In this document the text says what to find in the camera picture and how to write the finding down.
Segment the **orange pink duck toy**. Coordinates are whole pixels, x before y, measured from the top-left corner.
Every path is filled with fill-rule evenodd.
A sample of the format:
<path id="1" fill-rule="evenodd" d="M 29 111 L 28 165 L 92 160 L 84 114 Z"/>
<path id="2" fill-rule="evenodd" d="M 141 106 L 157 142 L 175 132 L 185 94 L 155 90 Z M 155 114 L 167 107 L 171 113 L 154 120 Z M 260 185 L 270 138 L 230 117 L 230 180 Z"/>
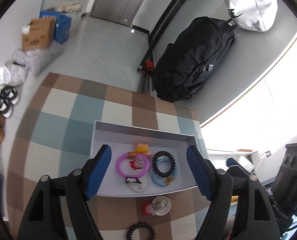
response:
<path id="1" fill-rule="evenodd" d="M 135 150 L 133 152 L 128 152 L 127 157 L 128 159 L 133 159 L 136 157 L 137 154 L 141 154 L 147 158 L 150 158 L 153 156 L 153 153 L 149 150 L 148 144 L 141 144 L 138 143 L 135 145 Z"/>

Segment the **grey open cardboard box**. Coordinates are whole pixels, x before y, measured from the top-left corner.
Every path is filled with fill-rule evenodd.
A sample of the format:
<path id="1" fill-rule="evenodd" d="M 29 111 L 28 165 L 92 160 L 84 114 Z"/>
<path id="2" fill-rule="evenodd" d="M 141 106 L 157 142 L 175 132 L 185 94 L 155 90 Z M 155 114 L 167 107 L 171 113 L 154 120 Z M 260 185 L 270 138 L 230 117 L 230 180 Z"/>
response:
<path id="1" fill-rule="evenodd" d="M 135 145 L 148 144 L 150 152 L 169 152 L 175 169 L 167 178 L 153 172 L 153 156 L 137 154 L 128 159 Z M 162 132 L 154 129 L 96 121 L 91 141 L 90 157 L 95 157 L 102 145 L 110 146 L 112 159 L 100 185 L 98 196 L 149 197 L 185 191 L 196 187 L 187 163 L 187 148 L 196 145 L 193 135 Z"/>

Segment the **red white round case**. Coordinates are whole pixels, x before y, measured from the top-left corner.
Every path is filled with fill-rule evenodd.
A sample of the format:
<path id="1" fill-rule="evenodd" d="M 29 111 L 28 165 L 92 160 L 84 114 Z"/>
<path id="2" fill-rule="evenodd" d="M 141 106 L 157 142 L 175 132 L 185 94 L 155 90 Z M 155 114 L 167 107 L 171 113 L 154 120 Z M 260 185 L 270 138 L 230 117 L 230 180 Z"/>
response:
<path id="1" fill-rule="evenodd" d="M 167 215 L 171 209 L 171 201 L 166 196 L 157 196 L 150 202 L 142 205 L 141 211 L 145 215 L 162 217 Z"/>

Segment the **checkered tablecloth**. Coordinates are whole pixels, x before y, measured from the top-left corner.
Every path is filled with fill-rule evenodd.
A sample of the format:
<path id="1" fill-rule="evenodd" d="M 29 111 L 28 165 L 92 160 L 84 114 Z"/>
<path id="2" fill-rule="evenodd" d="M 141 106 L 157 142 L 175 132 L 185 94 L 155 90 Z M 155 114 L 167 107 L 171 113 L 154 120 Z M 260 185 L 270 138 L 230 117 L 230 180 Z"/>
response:
<path id="1" fill-rule="evenodd" d="M 94 123 L 99 121 L 193 135 L 206 151 L 196 112 L 130 90 L 50 73 L 21 120 L 6 183 L 11 235 L 39 178 L 68 175 L 90 157 Z M 170 212 L 150 217 L 141 212 L 146 198 L 93 197 L 89 207 L 104 239 L 124 239 L 137 222 L 154 226 L 157 239 L 193 239 L 209 206 L 197 189 L 169 195 Z"/>

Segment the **black tripod stand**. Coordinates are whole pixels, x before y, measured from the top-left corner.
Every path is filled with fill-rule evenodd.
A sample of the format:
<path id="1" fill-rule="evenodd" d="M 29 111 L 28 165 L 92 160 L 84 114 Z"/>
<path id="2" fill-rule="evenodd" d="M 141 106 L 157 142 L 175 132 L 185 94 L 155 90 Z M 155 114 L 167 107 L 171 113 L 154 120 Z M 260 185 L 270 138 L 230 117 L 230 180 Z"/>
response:
<path id="1" fill-rule="evenodd" d="M 138 92 L 141 94 L 149 94 L 151 81 L 150 77 L 154 70 L 153 50 L 157 43 L 163 36 L 167 27 L 176 16 L 177 12 L 181 9 L 187 0 L 171 0 L 167 8 L 164 10 L 159 20 L 157 21 L 153 31 L 148 36 L 148 49 L 137 68 L 138 72 L 142 72 L 142 77 Z"/>

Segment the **black backpack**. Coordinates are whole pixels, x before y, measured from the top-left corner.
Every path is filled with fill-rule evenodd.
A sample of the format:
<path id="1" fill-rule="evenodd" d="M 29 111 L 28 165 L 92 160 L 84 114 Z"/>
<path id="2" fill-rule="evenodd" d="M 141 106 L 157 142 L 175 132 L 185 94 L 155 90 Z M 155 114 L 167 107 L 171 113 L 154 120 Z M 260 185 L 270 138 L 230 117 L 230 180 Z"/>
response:
<path id="1" fill-rule="evenodd" d="M 153 72 L 157 97 L 188 100 L 202 88 L 235 41 L 236 24 L 206 16 L 195 18 L 168 44 Z"/>

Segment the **black white sneaker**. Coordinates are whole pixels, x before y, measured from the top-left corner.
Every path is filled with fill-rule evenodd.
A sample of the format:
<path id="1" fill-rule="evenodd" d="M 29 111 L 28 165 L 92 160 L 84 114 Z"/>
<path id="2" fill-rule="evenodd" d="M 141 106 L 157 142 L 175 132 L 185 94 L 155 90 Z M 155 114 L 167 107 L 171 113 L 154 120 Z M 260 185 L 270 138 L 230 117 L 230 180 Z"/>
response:
<path id="1" fill-rule="evenodd" d="M 0 95 L 0 114 L 5 118 L 10 118 L 13 112 L 13 107 L 10 101 L 4 96 Z"/>
<path id="2" fill-rule="evenodd" d="M 10 85 L 0 85 L 0 96 L 7 99 L 12 105 L 16 105 L 20 100 L 16 87 Z"/>

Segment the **grey plastic parcel bag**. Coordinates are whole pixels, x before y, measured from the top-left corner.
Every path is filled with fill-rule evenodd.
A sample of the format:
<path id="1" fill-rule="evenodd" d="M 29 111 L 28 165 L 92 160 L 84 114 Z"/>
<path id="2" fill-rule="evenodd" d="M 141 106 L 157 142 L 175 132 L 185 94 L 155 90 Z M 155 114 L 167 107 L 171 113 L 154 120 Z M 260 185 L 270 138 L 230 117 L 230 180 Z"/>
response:
<path id="1" fill-rule="evenodd" d="M 50 63 L 63 52 L 63 46 L 53 41 L 49 48 L 34 50 L 16 50 L 12 59 L 23 66 L 27 66 L 33 76 L 38 76 Z"/>

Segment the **blue cardboard box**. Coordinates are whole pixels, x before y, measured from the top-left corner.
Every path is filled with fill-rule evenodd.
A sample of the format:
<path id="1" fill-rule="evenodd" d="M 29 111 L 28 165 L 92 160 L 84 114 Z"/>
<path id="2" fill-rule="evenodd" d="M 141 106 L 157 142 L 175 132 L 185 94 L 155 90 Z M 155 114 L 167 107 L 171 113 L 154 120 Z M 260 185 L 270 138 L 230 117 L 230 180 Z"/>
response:
<path id="1" fill-rule="evenodd" d="M 58 11 L 44 10 L 40 12 L 40 18 L 55 18 L 54 40 L 60 44 L 67 41 L 70 31 L 71 18 Z"/>

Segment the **brown cardboard box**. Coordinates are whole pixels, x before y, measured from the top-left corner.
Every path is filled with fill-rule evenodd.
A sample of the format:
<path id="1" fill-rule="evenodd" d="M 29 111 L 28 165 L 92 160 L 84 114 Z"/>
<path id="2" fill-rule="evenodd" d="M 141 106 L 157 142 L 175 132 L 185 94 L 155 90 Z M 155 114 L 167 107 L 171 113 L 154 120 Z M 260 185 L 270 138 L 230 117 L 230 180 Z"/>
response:
<path id="1" fill-rule="evenodd" d="M 35 18 L 27 25 L 22 26 L 21 49 L 24 51 L 46 49 L 52 44 L 55 30 L 55 18 Z"/>

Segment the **beige cloth bag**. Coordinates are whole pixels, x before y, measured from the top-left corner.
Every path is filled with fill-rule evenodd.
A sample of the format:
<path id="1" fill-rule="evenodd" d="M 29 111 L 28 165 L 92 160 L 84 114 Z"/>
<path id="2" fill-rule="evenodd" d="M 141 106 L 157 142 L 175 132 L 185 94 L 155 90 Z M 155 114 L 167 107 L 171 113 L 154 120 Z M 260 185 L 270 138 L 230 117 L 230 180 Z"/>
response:
<path id="1" fill-rule="evenodd" d="M 70 13 L 70 12 L 76 12 L 80 11 L 83 7 L 82 2 L 67 2 L 63 5 L 59 6 L 56 11 L 58 12 L 64 12 L 64 13 Z"/>

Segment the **white grey duffel bag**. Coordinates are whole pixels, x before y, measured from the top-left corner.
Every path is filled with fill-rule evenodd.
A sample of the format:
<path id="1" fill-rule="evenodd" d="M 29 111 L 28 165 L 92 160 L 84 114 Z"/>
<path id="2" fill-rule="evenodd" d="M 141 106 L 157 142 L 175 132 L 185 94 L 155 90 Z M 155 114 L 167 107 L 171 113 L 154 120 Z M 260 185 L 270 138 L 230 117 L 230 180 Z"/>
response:
<path id="1" fill-rule="evenodd" d="M 277 0 L 224 0 L 228 14 L 241 29 L 268 31 L 278 11 Z"/>

